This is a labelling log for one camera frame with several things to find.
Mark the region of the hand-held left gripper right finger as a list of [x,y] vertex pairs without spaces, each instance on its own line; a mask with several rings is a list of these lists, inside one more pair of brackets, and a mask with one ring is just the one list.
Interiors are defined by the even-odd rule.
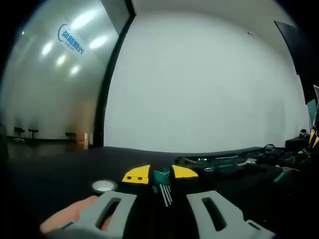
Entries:
[[172,219],[179,239],[273,239],[195,171],[171,166]]

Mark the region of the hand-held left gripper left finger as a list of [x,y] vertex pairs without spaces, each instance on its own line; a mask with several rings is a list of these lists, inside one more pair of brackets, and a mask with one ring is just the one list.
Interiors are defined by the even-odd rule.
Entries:
[[100,180],[93,188],[98,199],[79,212],[76,221],[44,233],[49,239],[122,239],[134,206],[138,190],[149,185],[150,165],[129,170],[118,184]]

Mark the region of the person's left hand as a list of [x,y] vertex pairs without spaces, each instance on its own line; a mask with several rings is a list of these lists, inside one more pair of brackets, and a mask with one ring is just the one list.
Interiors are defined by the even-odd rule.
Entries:
[[54,230],[69,221],[76,221],[79,218],[81,209],[89,206],[98,199],[97,196],[90,196],[84,200],[77,201],[68,207],[56,212],[40,225],[40,231],[47,233]]

